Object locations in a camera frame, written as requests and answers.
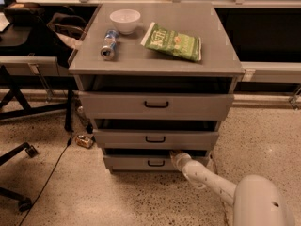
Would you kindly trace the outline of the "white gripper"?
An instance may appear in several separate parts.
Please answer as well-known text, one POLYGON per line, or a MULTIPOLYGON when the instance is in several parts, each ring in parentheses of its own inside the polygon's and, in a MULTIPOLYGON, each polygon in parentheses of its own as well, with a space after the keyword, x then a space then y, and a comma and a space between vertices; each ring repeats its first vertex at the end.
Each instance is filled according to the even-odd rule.
POLYGON ((169 151, 170 158, 172 158, 173 166, 178 170, 182 171, 184 166, 192 160, 188 153, 183 153, 182 151, 169 151))

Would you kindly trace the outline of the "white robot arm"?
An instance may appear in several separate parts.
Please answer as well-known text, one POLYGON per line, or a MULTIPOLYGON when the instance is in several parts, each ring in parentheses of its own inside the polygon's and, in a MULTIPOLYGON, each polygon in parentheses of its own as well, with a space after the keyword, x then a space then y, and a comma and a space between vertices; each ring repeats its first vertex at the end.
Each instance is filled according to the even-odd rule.
POLYGON ((197 189, 210 188, 233 209, 233 226, 295 226, 293 212, 278 188, 259 175, 237 185, 211 172, 183 151, 171 151, 171 162, 197 189))

